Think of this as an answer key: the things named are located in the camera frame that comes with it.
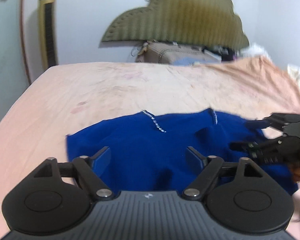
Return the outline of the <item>right hand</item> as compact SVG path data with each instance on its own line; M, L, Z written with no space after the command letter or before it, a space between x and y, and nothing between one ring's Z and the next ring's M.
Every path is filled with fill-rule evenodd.
M300 166L295 166L293 164L288 164L289 171L293 182L296 184L300 182Z

